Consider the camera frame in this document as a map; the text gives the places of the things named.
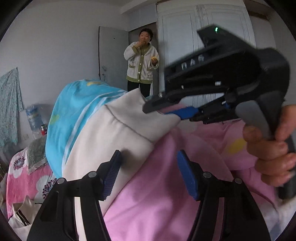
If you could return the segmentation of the person's right hand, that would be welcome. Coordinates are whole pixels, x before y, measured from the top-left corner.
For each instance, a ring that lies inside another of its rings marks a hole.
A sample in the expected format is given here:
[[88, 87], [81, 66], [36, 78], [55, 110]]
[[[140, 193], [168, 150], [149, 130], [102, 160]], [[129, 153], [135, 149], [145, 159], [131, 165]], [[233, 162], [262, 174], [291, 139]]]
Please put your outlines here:
[[245, 125], [243, 128], [247, 151], [257, 158], [255, 169], [267, 185], [279, 187], [295, 175], [292, 170], [295, 167], [295, 153], [288, 152], [285, 142], [294, 130], [295, 105], [282, 108], [274, 140], [264, 139], [261, 131], [255, 126]]

